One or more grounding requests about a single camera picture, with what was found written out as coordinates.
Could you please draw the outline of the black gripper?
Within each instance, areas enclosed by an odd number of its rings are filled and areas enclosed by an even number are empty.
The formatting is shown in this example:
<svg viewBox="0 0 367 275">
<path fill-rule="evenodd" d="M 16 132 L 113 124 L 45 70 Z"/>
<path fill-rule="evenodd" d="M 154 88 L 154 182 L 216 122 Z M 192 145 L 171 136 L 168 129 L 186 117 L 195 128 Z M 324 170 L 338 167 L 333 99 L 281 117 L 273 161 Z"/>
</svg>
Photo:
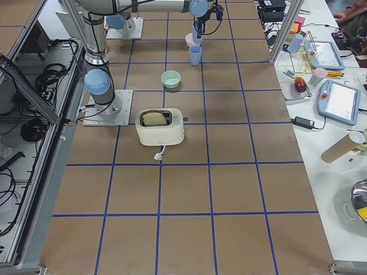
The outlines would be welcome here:
<svg viewBox="0 0 367 275">
<path fill-rule="evenodd" d="M 206 30 L 206 22 L 210 19 L 210 13 L 206 13 L 202 17 L 198 17 L 193 23 L 193 28 L 197 31 L 197 38 L 203 39 Z"/>
</svg>

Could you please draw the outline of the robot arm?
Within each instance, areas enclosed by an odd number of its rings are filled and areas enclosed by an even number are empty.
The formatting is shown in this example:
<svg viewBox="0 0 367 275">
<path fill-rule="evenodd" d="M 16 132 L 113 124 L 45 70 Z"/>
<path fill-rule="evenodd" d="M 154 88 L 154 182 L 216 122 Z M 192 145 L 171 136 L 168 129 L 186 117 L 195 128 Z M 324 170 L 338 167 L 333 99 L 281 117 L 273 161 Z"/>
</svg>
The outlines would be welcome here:
<svg viewBox="0 0 367 275">
<path fill-rule="evenodd" d="M 206 22 L 211 15 L 216 15 L 216 20 L 222 21 L 223 7 L 217 1 L 113 1 L 115 11 L 106 15 L 107 25 L 116 30 L 122 30 L 132 13 L 138 12 L 170 12 L 190 13 L 194 17 L 192 37 L 195 43 L 200 43 L 205 36 L 215 31 L 206 31 Z"/>
<path fill-rule="evenodd" d="M 94 100 L 96 113 L 102 118 L 116 116 L 122 102 L 115 93 L 113 79 L 106 54 L 104 17 L 118 11 L 116 1 L 78 1 L 83 11 L 86 39 L 85 61 L 87 72 L 84 84 Z"/>
</svg>

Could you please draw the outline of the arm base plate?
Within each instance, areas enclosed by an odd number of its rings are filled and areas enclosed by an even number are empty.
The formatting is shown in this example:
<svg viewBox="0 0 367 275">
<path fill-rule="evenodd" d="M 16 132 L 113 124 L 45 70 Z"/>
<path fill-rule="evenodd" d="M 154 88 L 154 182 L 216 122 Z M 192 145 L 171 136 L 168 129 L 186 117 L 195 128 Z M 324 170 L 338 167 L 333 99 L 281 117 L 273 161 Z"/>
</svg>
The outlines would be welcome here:
<svg viewBox="0 0 367 275">
<path fill-rule="evenodd" d="M 92 96 L 89 97 L 88 104 L 93 107 L 87 108 L 86 119 L 83 120 L 83 126 L 86 127 L 109 127 L 109 126 L 128 126 L 131 113 L 133 90 L 117 89 L 115 90 L 114 101 L 107 109 L 102 105 L 95 104 Z"/>
<path fill-rule="evenodd" d="M 124 19 L 119 15 L 105 18 L 106 39 L 108 40 L 134 40 L 142 36 L 144 19 L 141 17 L 130 17 Z"/>
</svg>

